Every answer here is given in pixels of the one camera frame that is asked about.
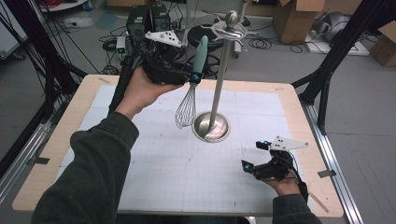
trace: grid paper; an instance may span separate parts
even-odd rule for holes
[[[114,90],[99,89],[80,130],[106,117]],[[269,152],[257,149],[255,142],[290,138],[277,94],[223,90],[218,112],[230,121],[231,133],[220,143],[206,143],[191,127],[180,130],[175,124],[186,92],[168,92],[134,117],[140,134],[131,150],[119,211],[270,216],[275,191],[244,173],[241,160],[267,163]],[[213,95],[196,90],[198,113],[210,111]],[[73,158],[69,148],[58,176]]]

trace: gray floor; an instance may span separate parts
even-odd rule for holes
[[[70,10],[59,15],[75,13]],[[92,63],[102,70],[106,53],[100,36],[121,27],[125,17],[115,16],[99,7],[89,13],[95,25],[70,35]],[[195,24],[212,21],[214,16],[194,20]],[[269,24],[268,20],[251,19],[250,29]],[[272,28],[262,32],[273,37]],[[291,83],[315,71],[325,55],[293,53],[289,47],[273,45],[270,49],[246,46],[239,59],[229,61],[226,79],[258,82]],[[72,62],[89,73],[97,73],[65,40]],[[369,57],[347,56],[336,70],[330,90],[326,119],[327,134],[343,170],[343,175],[365,223],[396,223],[396,68],[382,67]],[[43,102],[43,91],[28,60],[0,63],[0,158]],[[0,206],[1,223],[28,223],[30,213],[13,211],[11,203],[29,173],[27,167],[15,188]],[[323,218],[323,223],[346,223],[344,217]],[[259,223],[270,223],[259,218]]]

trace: green sleeve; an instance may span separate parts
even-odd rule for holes
[[[114,223],[137,136],[120,113],[74,133],[75,158],[42,195],[32,223]]]
[[[291,194],[274,198],[273,224],[321,223],[311,212],[301,194]]]

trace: teal handle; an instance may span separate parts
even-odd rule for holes
[[[207,36],[204,35],[199,42],[197,51],[194,57],[194,65],[192,66],[192,71],[197,73],[202,73],[204,69],[205,61],[207,55]]]

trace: human hand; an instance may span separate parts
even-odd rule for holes
[[[143,68],[137,67],[134,70],[122,101],[115,111],[132,119],[144,107],[154,103],[160,95],[179,87],[181,86],[152,83]]]
[[[277,181],[276,179],[267,178],[263,180],[264,183],[273,188],[278,196],[288,195],[288,194],[301,194],[298,187],[297,178],[293,173],[289,173],[286,177]]]

